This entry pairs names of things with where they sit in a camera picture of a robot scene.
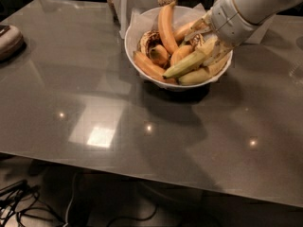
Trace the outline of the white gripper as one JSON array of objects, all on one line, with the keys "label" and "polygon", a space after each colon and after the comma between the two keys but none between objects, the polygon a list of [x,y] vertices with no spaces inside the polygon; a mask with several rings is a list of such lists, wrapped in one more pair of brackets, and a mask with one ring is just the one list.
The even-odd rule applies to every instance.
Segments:
[{"label": "white gripper", "polygon": [[273,20],[274,15],[260,25],[253,25],[242,17],[234,0],[217,0],[205,15],[187,24],[184,40],[187,42],[196,34],[213,29],[221,40],[214,43],[203,62],[203,66],[209,66],[228,55],[234,49],[233,44],[259,44]]}]

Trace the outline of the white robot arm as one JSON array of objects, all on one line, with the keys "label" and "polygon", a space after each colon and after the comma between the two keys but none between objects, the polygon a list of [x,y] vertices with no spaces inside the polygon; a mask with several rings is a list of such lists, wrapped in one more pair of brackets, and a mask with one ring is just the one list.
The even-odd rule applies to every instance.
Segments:
[{"label": "white robot arm", "polygon": [[200,24],[212,30],[218,41],[208,63],[221,59],[236,46],[245,42],[260,26],[275,14],[302,3],[303,0],[217,0],[213,7],[188,30],[185,40],[191,39]]}]

